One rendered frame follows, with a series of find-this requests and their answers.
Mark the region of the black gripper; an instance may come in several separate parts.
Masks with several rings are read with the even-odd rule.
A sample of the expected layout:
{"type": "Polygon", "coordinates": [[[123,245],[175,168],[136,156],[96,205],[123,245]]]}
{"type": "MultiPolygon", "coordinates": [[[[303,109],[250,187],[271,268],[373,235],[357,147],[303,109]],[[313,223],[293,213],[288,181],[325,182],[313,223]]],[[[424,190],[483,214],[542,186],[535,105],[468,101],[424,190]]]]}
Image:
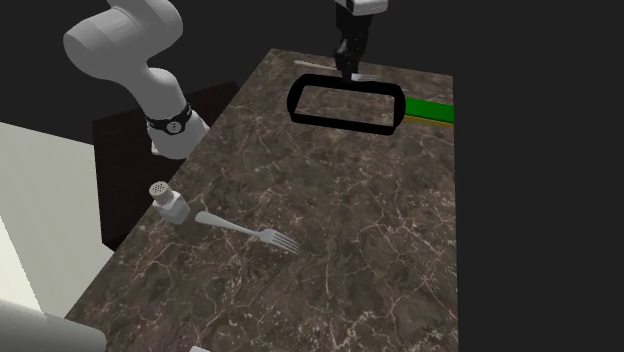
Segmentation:
{"type": "Polygon", "coordinates": [[[346,82],[359,73],[359,63],[368,42],[372,15],[355,16],[347,8],[336,5],[336,26],[341,33],[339,46],[334,50],[337,70],[343,70],[346,82]]]}

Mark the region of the green and yellow flat bar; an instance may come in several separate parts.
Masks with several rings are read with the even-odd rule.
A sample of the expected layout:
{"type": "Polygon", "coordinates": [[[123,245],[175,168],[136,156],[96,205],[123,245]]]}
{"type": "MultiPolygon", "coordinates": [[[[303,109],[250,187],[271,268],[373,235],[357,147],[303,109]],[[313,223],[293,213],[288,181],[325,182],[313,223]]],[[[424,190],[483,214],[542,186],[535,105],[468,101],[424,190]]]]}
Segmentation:
{"type": "Polygon", "coordinates": [[[447,104],[407,98],[404,119],[410,122],[452,128],[454,126],[454,107],[447,104]]]}

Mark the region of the silver fork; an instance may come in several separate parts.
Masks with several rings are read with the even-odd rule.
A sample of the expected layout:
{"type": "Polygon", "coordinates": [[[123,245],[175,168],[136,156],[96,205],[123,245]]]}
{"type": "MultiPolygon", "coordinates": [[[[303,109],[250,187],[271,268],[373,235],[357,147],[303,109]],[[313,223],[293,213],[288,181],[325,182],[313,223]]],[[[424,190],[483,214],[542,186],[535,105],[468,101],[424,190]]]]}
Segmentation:
{"type": "Polygon", "coordinates": [[[198,212],[195,215],[195,221],[255,236],[264,243],[274,245],[294,254],[298,254],[300,252],[300,245],[296,241],[271,228],[261,231],[253,231],[206,211],[198,212]]]}

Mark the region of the white salt shaker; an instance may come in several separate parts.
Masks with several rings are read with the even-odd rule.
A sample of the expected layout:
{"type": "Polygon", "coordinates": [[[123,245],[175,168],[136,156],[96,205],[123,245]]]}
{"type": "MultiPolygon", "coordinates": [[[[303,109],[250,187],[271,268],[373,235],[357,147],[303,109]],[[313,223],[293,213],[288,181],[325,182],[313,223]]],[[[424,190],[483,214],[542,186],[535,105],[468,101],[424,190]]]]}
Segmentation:
{"type": "Polygon", "coordinates": [[[183,196],[164,181],[153,183],[149,187],[149,195],[153,198],[152,207],[168,223],[181,225],[190,213],[183,196]]]}

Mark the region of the grey rounded block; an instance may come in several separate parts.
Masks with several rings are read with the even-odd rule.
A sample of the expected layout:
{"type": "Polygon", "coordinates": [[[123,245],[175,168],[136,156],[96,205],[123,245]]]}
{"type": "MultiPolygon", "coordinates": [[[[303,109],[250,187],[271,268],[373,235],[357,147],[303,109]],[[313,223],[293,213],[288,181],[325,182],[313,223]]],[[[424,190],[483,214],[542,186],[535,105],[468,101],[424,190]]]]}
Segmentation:
{"type": "Polygon", "coordinates": [[[98,329],[0,298],[0,352],[105,352],[98,329]]]}

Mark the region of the black rectangular frame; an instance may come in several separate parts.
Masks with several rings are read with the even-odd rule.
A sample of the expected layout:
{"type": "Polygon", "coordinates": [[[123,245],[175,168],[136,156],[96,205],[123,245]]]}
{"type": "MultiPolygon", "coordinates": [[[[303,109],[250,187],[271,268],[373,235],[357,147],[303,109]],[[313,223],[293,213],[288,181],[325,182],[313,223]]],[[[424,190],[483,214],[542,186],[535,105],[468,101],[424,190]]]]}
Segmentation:
{"type": "Polygon", "coordinates": [[[341,77],[303,74],[292,84],[288,92],[286,105],[291,120],[296,123],[389,136],[395,132],[396,128],[403,121],[406,97],[401,87],[394,83],[378,81],[353,81],[346,83],[341,77]],[[306,86],[391,96],[394,98],[393,123],[392,125],[379,125],[297,113],[296,108],[306,86]]]}

